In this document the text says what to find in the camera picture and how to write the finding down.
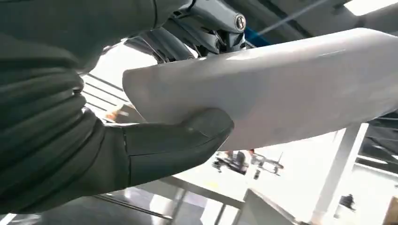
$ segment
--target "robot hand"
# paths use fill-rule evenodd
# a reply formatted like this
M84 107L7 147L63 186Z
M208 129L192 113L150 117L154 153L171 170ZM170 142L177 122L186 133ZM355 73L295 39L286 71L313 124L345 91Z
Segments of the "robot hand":
M45 211L170 176L225 142L234 124L221 110L176 125L106 126L80 94L79 73L105 46L161 25L190 2L0 2L0 214Z

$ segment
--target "ceiling light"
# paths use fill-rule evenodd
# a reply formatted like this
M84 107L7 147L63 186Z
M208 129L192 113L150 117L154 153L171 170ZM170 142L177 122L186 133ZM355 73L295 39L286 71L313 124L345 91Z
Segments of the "ceiling light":
M379 160L377 158L371 158L371 157L366 157L366 156L358 156L358 158L364 159L364 160L367 160L367 161L372 161L372 162L375 162L375 163L387 164L387 162Z
M345 3L344 6L354 15L365 15L397 2L398 0L352 0Z
M380 146L380 145L373 145L373 147L377 148L377 149L384 149L384 147Z

